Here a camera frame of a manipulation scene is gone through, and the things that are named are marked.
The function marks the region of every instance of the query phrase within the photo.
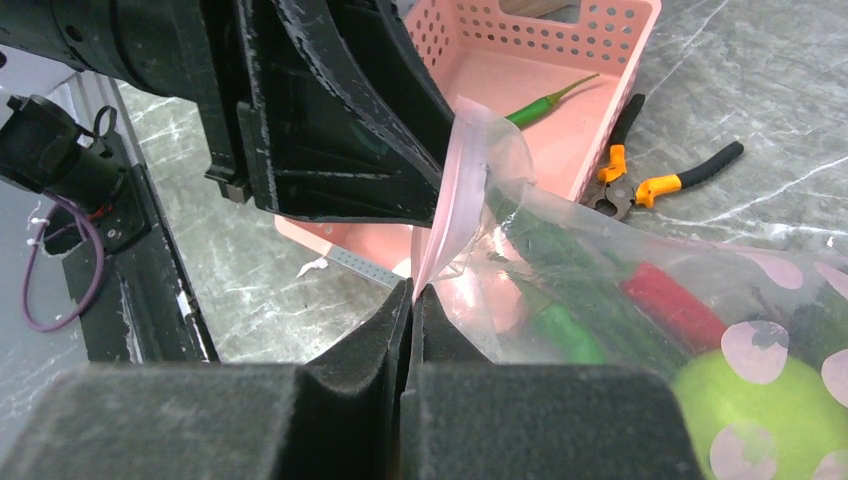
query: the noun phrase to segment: wire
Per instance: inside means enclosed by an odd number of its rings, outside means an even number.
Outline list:
[[[47,213],[47,219],[51,219],[53,215],[59,208],[63,208],[67,210],[71,215],[74,216],[74,220],[76,222],[76,226],[80,231],[80,236],[83,241],[85,241],[86,237],[91,240],[91,243],[94,245],[94,255],[95,255],[95,265],[94,265],[94,277],[91,279],[91,284],[88,287],[88,291],[85,292],[85,295],[82,297],[82,300],[79,301],[76,308],[74,308],[71,313],[65,315],[61,319],[59,319],[53,325],[42,325],[36,322],[32,318],[32,314],[29,311],[29,283],[32,279],[32,272],[35,269],[35,259],[38,257],[38,248],[39,243],[42,241],[44,237],[44,233],[47,231],[48,223],[43,223],[38,229],[38,233],[35,235],[35,244],[32,247],[32,252],[29,255],[29,260],[27,261],[26,271],[24,272],[24,285],[21,291],[21,307],[24,314],[24,321],[27,326],[31,329],[38,332],[55,332],[61,328],[68,326],[71,322],[73,322],[77,317],[85,313],[88,310],[88,307],[91,305],[91,302],[94,300],[94,297],[97,296],[97,292],[100,289],[100,285],[103,282],[103,265],[106,262],[106,251],[103,249],[103,240],[100,238],[100,234],[97,232],[97,228],[91,221],[88,219],[85,213],[80,210],[77,206],[69,202],[68,200],[55,196],[51,193],[44,192],[44,196],[55,202],[53,208],[50,209],[50,212]],[[64,232],[70,228],[66,226],[60,229],[57,232],[54,232],[50,235],[46,240],[55,237],[61,232]]]

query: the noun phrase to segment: green apple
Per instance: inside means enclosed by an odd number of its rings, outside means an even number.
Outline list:
[[[768,431],[776,446],[775,480],[811,478],[825,456],[848,449],[848,409],[831,396],[818,372],[792,357],[777,380],[758,385],[714,351],[681,369],[673,390],[708,478],[716,478],[710,448],[728,426]]]

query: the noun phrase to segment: red pepper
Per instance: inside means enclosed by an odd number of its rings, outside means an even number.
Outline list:
[[[721,337],[727,330],[724,322],[655,265],[639,265],[633,277],[622,282],[620,288],[657,326],[693,353],[721,348]]]

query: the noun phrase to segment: plastic bag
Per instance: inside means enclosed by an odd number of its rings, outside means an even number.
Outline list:
[[[467,99],[446,165],[485,180],[443,183],[416,283],[492,360],[656,372],[711,478],[848,478],[848,259],[661,238],[548,194],[518,129]]]

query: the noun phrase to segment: pink plastic basket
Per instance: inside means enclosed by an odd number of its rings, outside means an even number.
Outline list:
[[[583,0],[579,22],[565,24],[504,14],[497,0],[420,0],[405,23],[452,106],[463,96],[507,115],[601,74],[524,130],[539,187],[576,200],[593,178],[659,12],[659,0]],[[276,223],[321,254],[336,244],[409,275],[406,226]]]

